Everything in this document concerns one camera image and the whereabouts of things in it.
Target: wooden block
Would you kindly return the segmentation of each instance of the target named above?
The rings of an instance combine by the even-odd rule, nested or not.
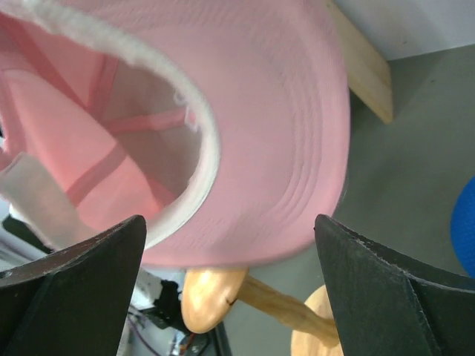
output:
[[[325,4],[340,37],[348,85],[382,122],[393,121],[393,90],[389,64],[332,0]]]

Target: white wall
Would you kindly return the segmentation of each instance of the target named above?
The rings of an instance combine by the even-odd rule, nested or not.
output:
[[[475,0],[334,0],[386,59],[475,43]]]

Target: wooden stand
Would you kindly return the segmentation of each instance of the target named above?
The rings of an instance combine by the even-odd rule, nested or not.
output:
[[[386,124],[393,121],[393,90],[389,64],[340,11],[324,0],[340,38],[352,92]]]
[[[294,330],[292,356],[343,355],[324,287],[303,304],[249,276],[247,269],[187,271],[182,313],[191,331],[204,333],[213,329],[237,300]]]

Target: gray surface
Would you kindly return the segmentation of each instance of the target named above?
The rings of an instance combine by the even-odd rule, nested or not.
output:
[[[335,214],[370,239],[460,274],[449,223],[475,176],[474,59],[470,46],[391,63],[392,125],[353,103],[348,185]],[[315,247],[251,273],[301,300],[324,283]],[[225,325],[234,356],[290,354],[290,330],[242,303]]]

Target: blue round object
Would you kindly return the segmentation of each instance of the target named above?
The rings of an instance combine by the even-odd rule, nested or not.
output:
[[[453,208],[451,239],[463,268],[475,277],[475,177],[463,188]]]

